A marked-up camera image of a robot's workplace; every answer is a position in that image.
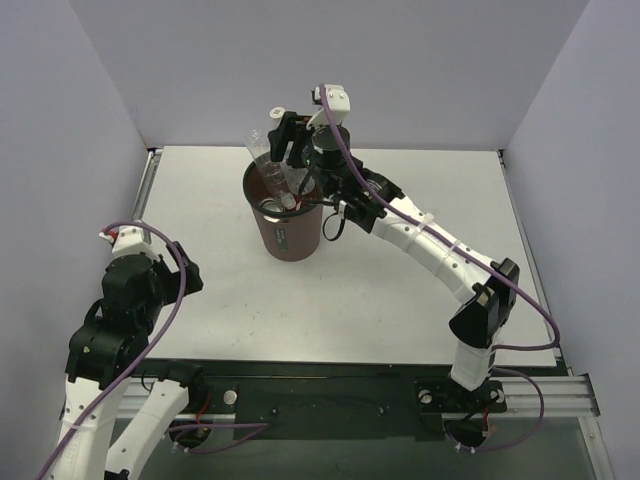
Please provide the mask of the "clear ribbed plastic bottle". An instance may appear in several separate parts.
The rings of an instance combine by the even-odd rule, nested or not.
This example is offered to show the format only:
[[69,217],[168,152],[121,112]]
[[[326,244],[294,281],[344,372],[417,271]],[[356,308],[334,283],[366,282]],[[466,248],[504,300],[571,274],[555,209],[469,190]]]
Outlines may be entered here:
[[264,130],[252,130],[245,138],[245,147],[274,199],[283,210],[294,210],[297,206],[297,201],[289,188],[280,164],[271,160],[267,132]]

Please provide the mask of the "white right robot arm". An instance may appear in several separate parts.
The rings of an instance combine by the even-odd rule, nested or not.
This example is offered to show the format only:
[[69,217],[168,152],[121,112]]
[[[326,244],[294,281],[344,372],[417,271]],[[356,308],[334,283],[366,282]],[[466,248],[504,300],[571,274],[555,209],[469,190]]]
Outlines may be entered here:
[[489,378],[494,349],[516,301],[520,269],[511,259],[495,261],[461,243],[438,226],[386,177],[357,161],[349,169],[328,126],[312,126],[307,116],[288,112],[271,134],[274,153],[303,169],[305,182],[320,188],[342,222],[408,254],[441,281],[459,301],[449,322],[457,339],[451,379],[468,391]]

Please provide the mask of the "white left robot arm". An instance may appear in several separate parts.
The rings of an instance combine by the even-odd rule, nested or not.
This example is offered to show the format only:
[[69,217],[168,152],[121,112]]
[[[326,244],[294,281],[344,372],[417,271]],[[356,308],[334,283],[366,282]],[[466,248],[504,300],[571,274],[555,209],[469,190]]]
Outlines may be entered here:
[[198,265],[178,242],[143,222],[143,209],[138,204],[132,219],[100,233],[112,259],[101,297],[69,342],[60,437],[39,479],[136,479],[175,417],[210,399],[201,367],[170,361],[129,425],[112,436],[132,374],[184,298],[204,286]]

